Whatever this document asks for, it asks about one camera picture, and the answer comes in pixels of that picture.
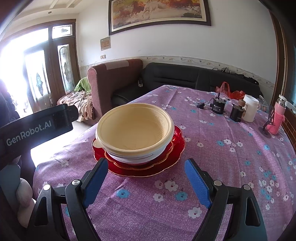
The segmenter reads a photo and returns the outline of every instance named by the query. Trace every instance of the black leather sofa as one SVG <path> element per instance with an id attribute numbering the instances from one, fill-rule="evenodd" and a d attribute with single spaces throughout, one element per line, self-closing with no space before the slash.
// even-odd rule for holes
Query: black leather sofa
<path id="1" fill-rule="evenodd" d="M 129 103 L 142 95 L 162 86 L 176 85 L 192 88 L 201 91 L 215 91 L 216 86 L 221 86 L 222 82 L 227 82 L 230 91 L 244 91 L 255 98 L 262 95 L 259 83 L 243 75 L 229 74 L 217 70 L 199 68 L 195 66 L 149 63 L 143 69 L 139 83 L 132 83 L 124 88 L 116 90 L 112 97 L 112 106 L 120 106 Z"/>

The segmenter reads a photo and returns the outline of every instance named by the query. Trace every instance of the white plastic container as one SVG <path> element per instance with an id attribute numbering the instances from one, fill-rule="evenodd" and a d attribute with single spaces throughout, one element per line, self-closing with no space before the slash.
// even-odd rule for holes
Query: white plastic container
<path id="1" fill-rule="evenodd" d="M 250 95 L 245 95 L 244 101 L 246 102 L 246 105 L 243 107 L 243 109 L 246 112 L 243 113 L 242 119 L 247 122 L 253 122 L 255 114 L 258 110 L 259 101 Z"/>
<path id="2" fill-rule="evenodd" d="M 142 164 L 158 157 L 173 135 L 174 123 L 166 111 L 151 104 L 133 103 L 103 115 L 93 145 L 117 161 Z"/>

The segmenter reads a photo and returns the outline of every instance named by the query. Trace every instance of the floor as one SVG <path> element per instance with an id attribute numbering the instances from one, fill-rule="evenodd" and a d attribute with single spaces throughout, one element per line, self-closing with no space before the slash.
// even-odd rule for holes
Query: floor
<path id="1" fill-rule="evenodd" d="M 45 143 L 42 143 L 41 145 L 36 146 L 31 150 L 31 156 L 35 166 L 38 166 L 40 163 L 47 161 L 53 154 L 61 150 L 63 146 L 72 142 L 81 133 L 91 127 L 90 125 L 78 121 L 74 121 L 72 125 L 73 130 L 54 139 L 51 139 Z"/>

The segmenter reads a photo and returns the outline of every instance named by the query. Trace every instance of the brown bottle cap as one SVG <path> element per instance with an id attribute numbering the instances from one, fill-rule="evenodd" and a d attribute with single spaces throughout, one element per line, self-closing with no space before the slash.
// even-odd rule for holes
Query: brown bottle cap
<path id="1" fill-rule="evenodd" d="M 246 102 L 242 99 L 239 100 L 239 106 L 244 107 L 246 105 Z"/>

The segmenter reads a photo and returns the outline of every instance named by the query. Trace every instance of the bowl rim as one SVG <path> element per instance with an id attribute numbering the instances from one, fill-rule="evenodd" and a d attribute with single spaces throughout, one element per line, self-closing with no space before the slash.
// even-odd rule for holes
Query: bowl rim
<path id="1" fill-rule="evenodd" d="M 168 122 L 168 131 L 165 134 L 165 136 L 161 140 L 159 140 L 157 143 L 155 143 L 154 145 L 149 146 L 149 147 L 145 147 L 142 149 L 137 149 L 137 150 L 124 150 L 124 149 L 114 147 L 102 140 L 102 137 L 101 137 L 99 131 L 102 128 L 103 123 L 107 120 L 107 118 L 113 112 L 117 111 L 118 109 L 130 108 L 131 105 L 133 105 L 134 107 L 142 107 L 142 108 L 157 110 L 158 112 L 163 114 L 163 116 L 166 118 L 166 120 Z M 106 148 L 106 151 L 117 154 L 117 155 L 128 155 L 128 156 L 137 155 L 138 156 L 138 155 L 146 154 L 149 152 L 153 152 L 153 151 L 159 149 L 162 145 L 165 145 L 167 141 L 171 141 L 172 137 L 170 137 L 170 136 L 173 136 L 173 134 L 174 134 L 174 123 L 173 123 L 173 120 L 170 117 L 170 115 L 158 106 L 155 106 L 152 104 L 147 104 L 147 103 L 129 103 L 129 104 L 118 106 L 118 107 L 108 111 L 106 114 L 104 114 L 98 122 L 98 125 L 96 128 L 96 134 L 98 137 L 98 141 L 102 144 L 103 148 Z"/>

